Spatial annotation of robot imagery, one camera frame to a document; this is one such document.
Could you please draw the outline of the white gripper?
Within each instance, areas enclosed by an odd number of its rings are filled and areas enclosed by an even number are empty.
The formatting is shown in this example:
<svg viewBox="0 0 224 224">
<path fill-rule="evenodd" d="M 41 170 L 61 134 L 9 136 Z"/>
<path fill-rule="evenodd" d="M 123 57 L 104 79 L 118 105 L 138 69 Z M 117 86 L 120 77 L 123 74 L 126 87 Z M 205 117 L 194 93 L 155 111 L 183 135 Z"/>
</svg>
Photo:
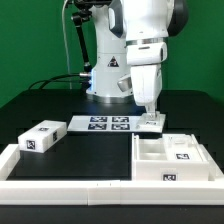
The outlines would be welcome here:
<svg viewBox="0 0 224 224">
<path fill-rule="evenodd" d="M 129 45 L 127 64 L 130 72 L 118 80 L 122 92 L 133 90 L 138 106 L 146 106 L 150 118 L 156 117 L 156 102 L 162 89 L 161 63 L 167 58 L 165 42 Z"/>
</svg>

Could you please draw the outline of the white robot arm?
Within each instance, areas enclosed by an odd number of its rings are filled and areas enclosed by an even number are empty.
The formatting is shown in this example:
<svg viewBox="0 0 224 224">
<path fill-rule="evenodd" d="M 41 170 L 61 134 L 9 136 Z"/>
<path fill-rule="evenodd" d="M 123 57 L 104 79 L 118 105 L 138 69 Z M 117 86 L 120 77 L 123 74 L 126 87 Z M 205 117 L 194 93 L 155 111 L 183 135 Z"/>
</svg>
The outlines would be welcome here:
<svg viewBox="0 0 224 224">
<path fill-rule="evenodd" d="M 144 116 L 158 117 L 166 39 L 188 21 L 186 0 L 108 0 L 90 7 L 97 40 L 89 97 L 102 102 L 133 98 Z"/>
</svg>

